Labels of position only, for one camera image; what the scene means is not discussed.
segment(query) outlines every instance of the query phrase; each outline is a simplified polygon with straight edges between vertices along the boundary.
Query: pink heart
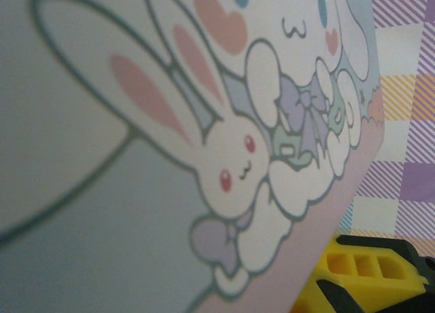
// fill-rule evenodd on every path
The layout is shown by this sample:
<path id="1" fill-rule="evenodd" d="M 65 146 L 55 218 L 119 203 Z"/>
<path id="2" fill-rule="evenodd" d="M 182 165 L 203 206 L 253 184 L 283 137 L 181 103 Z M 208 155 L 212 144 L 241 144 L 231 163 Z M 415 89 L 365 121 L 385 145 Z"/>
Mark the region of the pink heart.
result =
<path id="1" fill-rule="evenodd" d="M 194 0 L 206 30 L 227 52 L 239 54 L 247 43 L 245 20 L 238 12 L 225 13 L 218 0 Z"/>
<path id="2" fill-rule="evenodd" d="M 335 55 L 338 49 L 338 33 L 336 29 L 333 29 L 332 33 L 326 32 L 326 45 L 330 54 Z"/>

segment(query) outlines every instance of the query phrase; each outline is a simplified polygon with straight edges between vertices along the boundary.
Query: pink inner ear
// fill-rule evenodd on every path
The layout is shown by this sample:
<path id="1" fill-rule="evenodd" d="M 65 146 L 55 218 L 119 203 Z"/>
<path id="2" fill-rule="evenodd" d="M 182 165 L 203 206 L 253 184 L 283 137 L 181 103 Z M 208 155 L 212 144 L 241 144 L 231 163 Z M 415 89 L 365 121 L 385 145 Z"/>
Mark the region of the pink inner ear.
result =
<path id="1" fill-rule="evenodd" d="M 181 26 L 175 25 L 173 29 L 175 36 L 175 41 L 184 60 L 187 62 L 188 66 L 191 68 L 195 76 L 199 81 L 216 97 L 216 99 L 223 105 L 224 99 L 220 94 L 219 88 L 207 64 L 206 58 L 203 53 L 196 45 L 193 38 L 189 33 Z"/>
<path id="2" fill-rule="evenodd" d="M 149 117 L 176 131 L 192 144 L 171 106 L 146 73 L 129 58 L 120 54 L 111 56 L 110 65 L 119 85 L 136 105 Z"/>

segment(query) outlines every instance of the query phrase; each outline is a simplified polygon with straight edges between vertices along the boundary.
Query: black plastic part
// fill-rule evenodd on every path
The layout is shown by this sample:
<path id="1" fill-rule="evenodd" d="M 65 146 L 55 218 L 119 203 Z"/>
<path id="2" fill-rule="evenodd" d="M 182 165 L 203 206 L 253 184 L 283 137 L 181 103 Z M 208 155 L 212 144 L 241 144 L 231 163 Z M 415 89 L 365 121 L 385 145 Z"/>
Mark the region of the black plastic part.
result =
<path id="1" fill-rule="evenodd" d="M 434 313 L 435 293 L 427 292 L 399 304 L 385 308 L 377 313 Z"/>
<path id="2" fill-rule="evenodd" d="M 351 235 L 340 235 L 336 241 L 340 245 L 392 249 L 403 259 L 414 265 L 419 274 L 428 279 L 429 285 L 426 286 L 426 289 L 435 292 L 435 259 L 419 256 L 417 250 L 410 242 L 406 240 Z"/>
<path id="3" fill-rule="evenodd" d="M 318 280 L 317 285 L 336 313 L 364 313 L 343 287 L 327 280 Z"/>

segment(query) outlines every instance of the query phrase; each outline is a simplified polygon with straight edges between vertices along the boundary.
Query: yellow plastic object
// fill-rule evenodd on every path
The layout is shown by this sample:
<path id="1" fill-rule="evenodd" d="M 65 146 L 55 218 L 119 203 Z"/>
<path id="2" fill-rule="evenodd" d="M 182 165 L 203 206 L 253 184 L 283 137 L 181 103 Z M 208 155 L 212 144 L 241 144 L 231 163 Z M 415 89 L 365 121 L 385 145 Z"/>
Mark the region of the yellow plastic object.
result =
<path id="1" fill-rule="evenodd" d="M 377 312 L 425 292 L 426 278 L 389 248 L 328 244 L 291 313 L 329 313 L 334 309 L 316 281 L 345 288 L 366 313 Z"/>

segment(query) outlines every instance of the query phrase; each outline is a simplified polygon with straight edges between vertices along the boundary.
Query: lavender bow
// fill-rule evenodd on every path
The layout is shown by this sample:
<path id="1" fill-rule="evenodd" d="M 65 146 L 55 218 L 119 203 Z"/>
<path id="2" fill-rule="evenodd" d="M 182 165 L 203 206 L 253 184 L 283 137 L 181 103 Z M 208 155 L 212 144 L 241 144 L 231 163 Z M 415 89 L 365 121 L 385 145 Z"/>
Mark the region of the lavender bow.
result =
<path id="1" fill-rule="evenodd" d="M 192 247 L 195 253 L 209 263 L 220 264 L 231 276 L 236 272 L 237 235 L 246 230 L 252 220 L 252 210 L 235 223 L 225 223 L 218 218 L 205 218 L 197 223 L 191 232 Z"/>
<path id="2" fill-rule="evenodd" d="M 314 75 L 310 91 L 299 93 L 296 85 L 287 76 L 281 77 L 281 108 L 293 131 L 302 133 L 299 153 L 311 152 L 318 160 L 316 141 L 321 149 L 326 147 L 328 126 L 321 114 L 326 112 L 326 100 L 321 91 L 319 80 Z"/>

